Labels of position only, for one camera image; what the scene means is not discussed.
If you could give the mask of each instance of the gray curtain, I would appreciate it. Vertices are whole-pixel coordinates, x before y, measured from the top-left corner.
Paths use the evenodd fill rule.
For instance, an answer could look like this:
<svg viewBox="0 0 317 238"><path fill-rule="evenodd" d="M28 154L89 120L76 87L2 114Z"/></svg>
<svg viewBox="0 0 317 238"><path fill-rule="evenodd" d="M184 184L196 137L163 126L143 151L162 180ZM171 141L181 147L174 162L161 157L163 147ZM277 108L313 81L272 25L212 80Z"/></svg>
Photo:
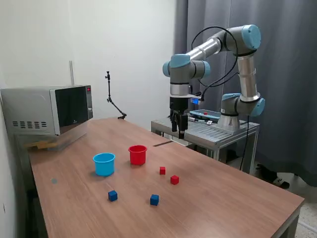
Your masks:
<svg viewBox="0 0 317 238"><path fill-rule="evenodd" d="M317 186L317 1L180 0L178 4L177 22L182 22L176 32L180 28L182 32L175 35L176 53L190 50L194 36L208 26L259 26L262 44L255 61L258 91L266 106L260 117L251 118L261 124L256 160L270 170L298 174ZM205 31L194 45L215 32ZM208 61L212 74L204 79L207 84L230 69L234 56L221 53ZM203 89L198 82L193 86L194 92ZM219 112L222 94L232 92L240 92L238 77L224 87L209 89L200 107Z"/></svg>

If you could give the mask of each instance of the white wall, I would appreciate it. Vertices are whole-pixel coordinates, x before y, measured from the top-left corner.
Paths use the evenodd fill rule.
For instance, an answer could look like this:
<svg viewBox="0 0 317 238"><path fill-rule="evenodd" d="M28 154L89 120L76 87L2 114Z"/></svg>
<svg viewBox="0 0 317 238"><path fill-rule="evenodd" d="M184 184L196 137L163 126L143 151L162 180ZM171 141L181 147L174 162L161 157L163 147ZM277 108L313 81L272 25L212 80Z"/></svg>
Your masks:
<svg viewBox="0 0 317 238"><path fill-rule="evenodd" d="M175 0L70 0L75 83L91 84L95 118L120 116L147 129L169 115L169 78L162 65L173 54Z"/></svg>
<svg viewBox="0 0 317 238"><path fill-rule="evenodd" d="M0 65L0 87L3 86ZM13 182L13 178L16 176L14 163L0 104L0 236L4 238L17 236L17 197Z"/></svg>
<svg viewBox="0 0 317 238"><path fill-rule="evenodd" d="M73 60L66 0L4 0L0 52L9 87L70 85Z"/></svg>
<svg viewBox="0 0 317 238"><path fill-rule="evenodd" d="M169 115L169 79L176 0L7 0L1 4L0 54L9 87L91 84L94 117L120 116L150 129Z"/></svg>

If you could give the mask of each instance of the blue cube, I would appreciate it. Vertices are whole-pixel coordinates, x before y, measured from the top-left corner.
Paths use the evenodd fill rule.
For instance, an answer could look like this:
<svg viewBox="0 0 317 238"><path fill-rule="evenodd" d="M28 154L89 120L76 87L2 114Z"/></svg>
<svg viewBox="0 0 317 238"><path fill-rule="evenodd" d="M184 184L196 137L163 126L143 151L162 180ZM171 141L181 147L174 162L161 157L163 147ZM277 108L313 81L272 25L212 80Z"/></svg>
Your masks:
<svg viewBox="0 0 317 238"><path fill-rule="evenodd" d="M159 196L155 195L155 194L152 194L152 196L150 198L150 204L154 205L154 206L157 206L158 203L159 203Z"/></svg>
<svg viewBox="0 0 317 238"><path fill-rule="evenodd" d="M118 194L117 194L117 192L114 191L114 190L108 192L108 198L109 198L109 201L110 201L110 202L113 202L113 201L117 200L117 199L118 199Z"/></svg>

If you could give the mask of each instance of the blue joint cap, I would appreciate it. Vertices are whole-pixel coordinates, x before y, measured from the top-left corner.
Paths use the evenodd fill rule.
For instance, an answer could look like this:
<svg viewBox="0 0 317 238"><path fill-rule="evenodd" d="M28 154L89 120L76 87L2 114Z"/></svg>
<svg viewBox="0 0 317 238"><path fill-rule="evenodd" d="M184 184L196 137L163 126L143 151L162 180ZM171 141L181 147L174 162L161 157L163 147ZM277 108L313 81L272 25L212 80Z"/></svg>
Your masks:
<svg viewBox="0 0 317 238"><path fill-rule="evenodd" d="M204 78L204 77L207 77L207 76L210 75L211 67L210 67L210 65L209 65L208 62L203 61L203 63L204 63L204 65L205 65L205 73L204 73L204 75L203 75L203 78Z"/></svg>
<svg viewBox="0 0 317 238"><path fill-rule="evenodd" d="M164 74L166 77L170 77L169 71L168 71L169 62L170 62L170 61L167 61L167 62L165 62L165 63L163 64L163 74Z"/></svg>
<svg viewBox="0 0 317 238"><path fill-rule="evenodd" d="M227 94L223 94L222 95L222 99L226 100L228 98L235 98L235 97L239 97L241 95L241 93L227 93Z"/></svg>
<svg viewBox="0 0 317 238"><path fill-rule="evenodd" d="M260 98L260 100L258 100L256 106L253 108L250 116L257 117L257 116L261 115L261 113L264 110L264 107L265 107L265 99Z"/></svg>
<svg viewBox="0 0 317 238"><path fill-rule="evenodd" d="M190 63L190 56L186 54L176 54L170 59L169 66L171 68L183 67Z"/></svg>
<svg viewBox="0 0 317 238"><path fill-rule="evenodd" d="M256 50L261 44L261 32L256 25L244 25L242 27L242 39L250 50Z"/></svg>

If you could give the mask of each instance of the blue cup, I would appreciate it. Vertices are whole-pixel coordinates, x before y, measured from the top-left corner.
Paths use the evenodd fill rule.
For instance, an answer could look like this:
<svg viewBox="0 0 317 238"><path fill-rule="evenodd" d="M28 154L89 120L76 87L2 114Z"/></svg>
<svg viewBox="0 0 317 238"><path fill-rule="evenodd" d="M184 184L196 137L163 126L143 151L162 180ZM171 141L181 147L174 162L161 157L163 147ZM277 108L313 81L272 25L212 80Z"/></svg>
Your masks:
<svg viewBox="0 0 317 238"><path fill-rule="evenodd" d="M101 153L93 157L96 167L96 174L99 176L109 176L114 172L115 155L112 153Z"/></svg>

